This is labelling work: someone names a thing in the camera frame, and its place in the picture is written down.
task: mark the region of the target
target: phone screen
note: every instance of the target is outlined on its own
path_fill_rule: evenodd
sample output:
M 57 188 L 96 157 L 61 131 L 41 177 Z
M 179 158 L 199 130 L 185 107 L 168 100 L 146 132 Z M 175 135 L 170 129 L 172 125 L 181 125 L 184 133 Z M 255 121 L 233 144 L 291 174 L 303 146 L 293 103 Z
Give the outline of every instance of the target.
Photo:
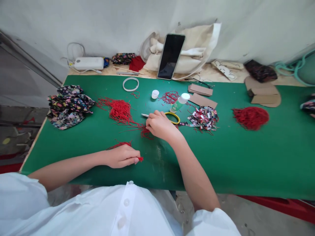
M 184 35 L 168 34 L 166 36 L 162 58 L 158 68 L 158 78 L 172 79 L 184 41 Z

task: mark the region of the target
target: cardboard piece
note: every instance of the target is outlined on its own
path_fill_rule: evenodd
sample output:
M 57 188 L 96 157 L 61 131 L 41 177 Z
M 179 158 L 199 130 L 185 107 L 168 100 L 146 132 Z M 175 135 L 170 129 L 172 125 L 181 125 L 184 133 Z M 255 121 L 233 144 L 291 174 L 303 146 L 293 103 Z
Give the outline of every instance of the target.
M 248 95 L 252 97 L 251 104 L 260 104 L 266 107 L 277 107 L 281 104 L 281 96 L 272 83 L 260 83 L 253 77 L 245 78 Z
M 204 96 L 212 96 L 213 90 L 210 88 L 205 88 L 196 84 L 191 84 L 188 86 L 188 92 L 191 93 L 198 93 L 200 95 L 204 95 Z
M 211 107 L 213 109 L 215 109 L 217 107 L 216 102 L 214 102 L 208 98 L 202 97 L 201 95 L 199 95 L 197 93 L 194 93 L 192 96 L 190 96 L 189 101 L 191 101 L 191 102 L 193 102 L 199 106 Z

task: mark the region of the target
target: white bottle cap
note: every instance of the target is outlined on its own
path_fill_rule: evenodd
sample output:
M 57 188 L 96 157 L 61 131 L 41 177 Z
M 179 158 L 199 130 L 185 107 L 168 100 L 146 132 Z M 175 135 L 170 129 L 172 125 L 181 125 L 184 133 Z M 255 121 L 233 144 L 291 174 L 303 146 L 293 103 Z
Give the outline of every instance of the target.
M 189 99 L 190 99 L 190 95 L 188 93 L 183 93 L 178 98 L 178 102 L 180 102 L 181 104 L 185 104 L 186 102 L 188 102 Z
M 152 91 L 151 98 L 157 99 L 157 98 L 158 98 L 158 94 L 159 94 L 159 92 L 158 92 L 157 90 L 153 90 L 153 91 Z

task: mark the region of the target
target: yellow scissors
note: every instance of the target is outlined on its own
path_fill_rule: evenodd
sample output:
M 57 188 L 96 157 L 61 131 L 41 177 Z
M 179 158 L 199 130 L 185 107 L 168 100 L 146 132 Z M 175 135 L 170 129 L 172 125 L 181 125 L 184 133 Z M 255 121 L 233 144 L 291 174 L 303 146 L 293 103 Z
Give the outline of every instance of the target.
M 171 121 L 171 120 L 170 120 L 170 122 L 172 122 L 173 124 L 178 125 L 178 124 L 180 123 L 180 118 L 179 118 L 178 115 L 176 115 L 176 114 L 174 114 L 174 113 L 172 113 L 172 112 L 165 112 L 164 114 L 165 114 L 165 115 L 169 114 L 169 115 L 172 115 L 172 116 L 175 116 L 175 117 L 176 117 L 177 122 L 174 122 L 174 121 Z

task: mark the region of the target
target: cloth bag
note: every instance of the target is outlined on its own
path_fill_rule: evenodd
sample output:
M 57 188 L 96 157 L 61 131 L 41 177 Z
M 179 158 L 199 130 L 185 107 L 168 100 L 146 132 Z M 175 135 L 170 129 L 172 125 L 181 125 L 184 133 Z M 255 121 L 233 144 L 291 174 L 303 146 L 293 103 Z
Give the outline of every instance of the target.
M 171 32 L 185 35 L 185 42 L 175 73 L 188 74 L 182 78 L 173 78 L 173 80 L 183 79 L 202 71 L 202 66 L 207 62 L 218 43 L 220 29 L 221 23 L 214 23 Z M 158 71 L 164 40 L 165 38 L 160 38 L 158 32 L 153 32 L 142 43 L 140 56 L 146 62 L 144 69 Z

